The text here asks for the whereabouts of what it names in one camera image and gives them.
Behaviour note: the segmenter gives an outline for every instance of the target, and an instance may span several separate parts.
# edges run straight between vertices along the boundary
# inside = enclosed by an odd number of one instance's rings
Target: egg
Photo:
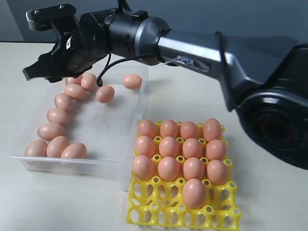
[[[133,173],[140,180],[149,180],[154,176],[155,164],[145,155],[139,155],[133,162]]]
[[[74,102],[69,95],[67,95],[65,93],[59,93],[54,98],[54,105],[57,108],[60,108],[60,109],[65,110],[67,112],[71,112],[73,110],[73,107],[74,107]]]
[[[154,138],[156,136],[156,125],[151,120],[143,119],[139,122],[138,134]]]
[[[46,156],[47,143],[43,140],[36,140],[31,142],[26,151],[25,156]]]
[[[228,168],[221,160],[211,160],[206,166],[206,174],[214,185],[222,185],[228,179]]]
[[[69,84],[78,84],[80,85],[83,75],[78,76],[77,78],[67,77],[65,78],[65,85]]]
[[[212,140],[220,140],[222,137],[222,129],[220,123],[214,119],[208,119],[203,124],[203,137],[207,142],[210,142]]]
[[[146,155],[149,158],[155,154],[155,142],[148,136],[140,136],[136,142],[138,155]]]
[[[103,85],[96,92],[96,99],[100,103],[109,103],[115,96],[115,89],[110,85]]]
[[[186,121],[182,123],[180,127],[180,135],[184,140],[187,140],[189,138],[197,139],[199,136],[199,128],[195,123],[191,121]]]
[[[206,190],[205,185],[198,179],[188,180],[182,191],[184,204],[192,209],[199,209],[205,205]]]
[[[69,140],[65,136],[58,136],[49,142],[46,150],[47,157],[61,157],[62,152],[69,145]]]
[[[86,155],[87,147],[83,143],[73,143],[63,150],[61,158],[84,159]]]
[[[182,145],[182,155],[188,159],[191,157],[202,157],[202,144],[195,138],[189,138]]]
[[[54,122],[43,124],[38,128],[38,136],[47,141],[51,141],[57,136],[63,136],[64,132],[64,127],[61,124]]]
[[[180,144],[174,137],[167,136],[160,141],[158,150],[162,157],[176,157],[179,154]]]
[[[175,158],[167,156],[159,161],[157,170],[162,180],[172,182],[179,177],[180,165]]]
[[[47,119],[49,122],[67,125],[71,121],[71,116],[65,110],[60,108],[53,108],[48,111]]]
[[[196,158],[191,157],[183,164],[183,177],[185,180],[199,179],[202,180],[205,173],[205,166],[203,162]]]
[[[172,136],[174,138],[177,138],[178,133],[179,133],[179,126],[176,122],[174,122],[171,119],[164,121],[160,125],[160,136],[162,138],[164,138],[166,136]]]
[[[83,100],[87,96],[87,91],[78,84],[69,84],[64,88],[65,94],[69,95],[73,100]]]
[[[84,73],[80,84],[86,90],[94,90],[97,86],[96,76],[92,73]]]
[[[205,157],[208,160],[223,160],[227,154],[227,145],[221,140],[212,140],[205,146]]]
[[[142,78],[138,75],[129,75],[123,79],[123,85],[127,89],[136,90],[141,87]]]

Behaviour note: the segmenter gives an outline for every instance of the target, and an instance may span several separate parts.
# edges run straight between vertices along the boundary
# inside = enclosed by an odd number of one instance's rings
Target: table
[[[51,48],[52,44],[0,43],[0,230],[164,230],[126,224],[127,192],[112,179],[29,172],[10,158],[49,87],[44,79],[27,82],[22,69]],[[215,117],[225,125],[243,214],[241,230],[307,229],[308,171],[276,159],[249,140],[236,114],[227,112],[218,82],[166,65],[150,67],[150,81],[146,118],[203,122]]]

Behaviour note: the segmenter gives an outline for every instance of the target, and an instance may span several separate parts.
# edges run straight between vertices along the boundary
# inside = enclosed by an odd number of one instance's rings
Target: egg tray cell
[[[161,123],[162,121],[156,122],[157,131]],[[200,128],[199,141],[203,145],[204,153],[206,141],[202,138],[202,125],[197,123]],[[232,161],[227,157],[223,160],[229,171],[227,183],[217,186],[206,177],[202,179],[207,192],[205,206],[200,209],[191,209],[184,204],[182,198],[182,189],[186,180],[182,175],[185,158],[181,153],[176,157],[181,166],[179,177],[173,182],[165,182],[158,176],[157,166],[162,159],[158,152],[161,139],[160,136],[154,138],[156,144],[156,153],[152,157],[156,167],[154,176],[150,180],[142,181],[136,178],[134,173],[131,175],[126,222],[141,226],[238,231],[241,211],[235,202],[237,186],[232,181]],[[178,137],[177,141],[181,145],[184,139]],[[205,157],[201,157],[200,160],[205,166],[209,162]]]

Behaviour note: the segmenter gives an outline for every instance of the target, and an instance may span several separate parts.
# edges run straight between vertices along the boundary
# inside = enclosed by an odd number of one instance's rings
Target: clear plastic container
[[[97,64],[90,72],[98,75],[103,68],[103,65]],[[129,74],[142,77],[139,90],[129,90],[123,86],[123,78]],[[118,64],[103,76],[103,83],[115,89],[115,97],[110,103],[99,103],[96,90],[84,100],[74,102],[74,109],[70,113],[71,122],[65,126],[65,136],[71,143],[81,142],[86,145],[86,159],[25,156],[27,146],[39,139],[38,128],[48,122],[47,112],[55,108],[56,94],[64,91],[64,81],[51,84],[45,99],[16,144],[12,157],[28,170],[116,177],[121,188],[127,191],[138,123],[143,118],[147,104],[148,80],[147,67]]]

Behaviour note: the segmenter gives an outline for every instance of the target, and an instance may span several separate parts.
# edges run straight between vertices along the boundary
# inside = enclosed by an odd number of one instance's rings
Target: gray wall
[[[116,6],[116,0],[7,0],[24,40],[37,42],[52,42],[56,37],[51,31],[30,31],[25,12],[66,2],[77,8],[77,18],[86,12]],[[221,30],[233,36],[290,36],[308,41],[308,0],[128,0],[128,3],[135,11],[147,10],[150,15],[164,18],[178,30],[205,33]],[[16,38],[12,40],[20,38],[13,27],[0,26],[0,40],[5,40],[7,34]]]

